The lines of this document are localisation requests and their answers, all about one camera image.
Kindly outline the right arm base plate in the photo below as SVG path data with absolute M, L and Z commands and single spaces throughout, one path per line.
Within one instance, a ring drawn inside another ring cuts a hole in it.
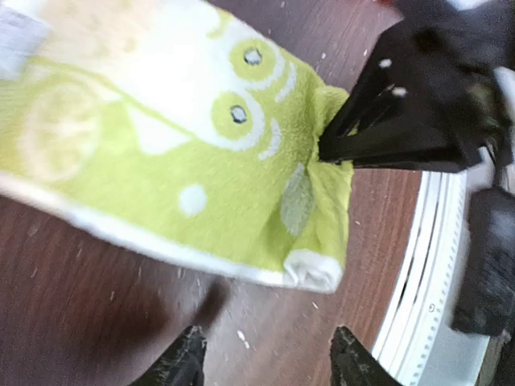
M 514 195 L 500 187 L 474 192 L 468 230 L 451 328 L 497 337 L 514 326 Z

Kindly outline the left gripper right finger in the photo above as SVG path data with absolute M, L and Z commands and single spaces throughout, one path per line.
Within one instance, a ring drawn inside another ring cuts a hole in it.
M 397 386 L 397 381 L 346 326 L 335 329 L 330 360 L 331 386 Z

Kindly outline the green lemon pattern towel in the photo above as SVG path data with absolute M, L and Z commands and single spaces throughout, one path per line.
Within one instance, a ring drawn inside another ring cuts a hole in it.
M 347 96 L 205 1 L 4 1 L 1 193 L 170 264 L 333 293 L 353 167 L 318 143 Z

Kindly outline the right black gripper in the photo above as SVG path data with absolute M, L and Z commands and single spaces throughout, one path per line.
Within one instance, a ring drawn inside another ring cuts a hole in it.
M 320 137 L 319 160 L 459 173 L 487 144 L 511 160 L 514 120 L 496 71 L 514 68 L 514 3 L 404 1 L 402 13 Z

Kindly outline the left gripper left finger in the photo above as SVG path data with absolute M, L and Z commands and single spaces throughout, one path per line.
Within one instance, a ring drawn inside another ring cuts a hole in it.
M 134 386 L 204 385 L 207 342 L 200 326 L 188 326 L 134 381 Z

